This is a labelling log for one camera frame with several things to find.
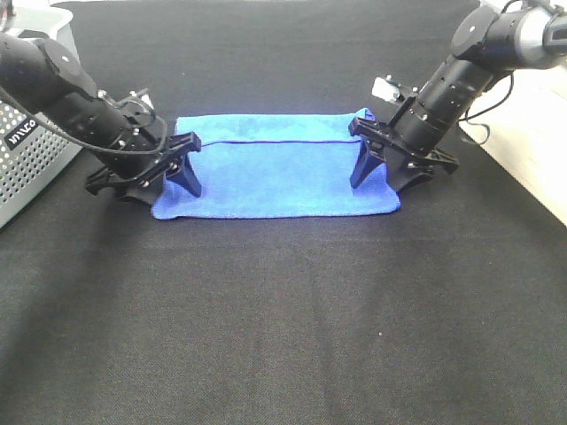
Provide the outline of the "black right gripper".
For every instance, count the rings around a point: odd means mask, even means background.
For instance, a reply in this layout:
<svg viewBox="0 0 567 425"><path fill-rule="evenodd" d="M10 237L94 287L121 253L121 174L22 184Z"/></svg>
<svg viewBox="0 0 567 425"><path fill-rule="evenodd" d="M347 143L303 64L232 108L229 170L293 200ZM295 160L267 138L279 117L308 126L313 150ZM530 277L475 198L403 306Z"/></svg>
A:
<svg viewBox="0 0 567 425"><path fill-rule="evenodd" d="M361 138L349 179L353 189L359 188L385 161L388 184L397 193L429 181L434 166L441 166L449 174L459 167L455 157L437 147L448 126L431 115L417 96L403 102L387 122L356 117L348 130ZM396 152L387 152L385 156L387 148Z"/></svg>

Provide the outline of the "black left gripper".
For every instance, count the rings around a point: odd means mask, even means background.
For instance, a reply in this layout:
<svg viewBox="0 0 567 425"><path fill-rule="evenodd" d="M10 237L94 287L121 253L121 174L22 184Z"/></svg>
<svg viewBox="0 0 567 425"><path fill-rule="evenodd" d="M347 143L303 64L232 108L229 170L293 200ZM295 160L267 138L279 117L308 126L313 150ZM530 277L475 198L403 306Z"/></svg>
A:
<svg viewBox="0 0 567 425"><path fill-rule="evenodd" d="M167 181L201 197L202 185L189 157L201 151L200 138L192 131L169 135L157 113L129 116L98 97L86 99L84 142L103 164L85 182L93 195L112 189L121 202L153 205Z"/></svg>

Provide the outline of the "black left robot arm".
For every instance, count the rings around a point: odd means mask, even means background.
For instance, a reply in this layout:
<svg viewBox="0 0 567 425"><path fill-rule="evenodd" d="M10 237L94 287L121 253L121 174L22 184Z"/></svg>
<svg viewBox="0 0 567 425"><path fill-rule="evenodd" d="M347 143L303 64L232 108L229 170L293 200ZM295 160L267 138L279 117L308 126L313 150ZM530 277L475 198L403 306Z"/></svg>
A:
<svg viewBox="0 0 567 425"><path fill-rule="evenodd" d="M200 197L189 158L201 149L197 134L169 135L146 89L110 97L63 44L2 34L1 93L25 114L44 115L51 132L102 163L85 182L89 193L113 189L120 200L153 205L171 181Z"/></svg>

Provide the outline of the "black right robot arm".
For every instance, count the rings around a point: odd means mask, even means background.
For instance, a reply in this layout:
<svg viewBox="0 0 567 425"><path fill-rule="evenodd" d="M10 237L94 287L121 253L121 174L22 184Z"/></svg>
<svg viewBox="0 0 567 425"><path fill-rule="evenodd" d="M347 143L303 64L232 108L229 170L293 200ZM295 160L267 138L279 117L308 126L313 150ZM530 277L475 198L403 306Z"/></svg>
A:
<svg viewBox="0 0 567 425"><path fill-rule="evenodd" d="M566 57L566 11L548 1L524 1L517 11L482 5L454 33L448 57L420 88L391 76L377 78L373 94L399 108L387 122L355 118L361 138L350 177L357 188L389 158L387 181L395 191L430 180L436 167L453 173L458 160L438 147L473 102L517 69L546 70Z"/></svg>

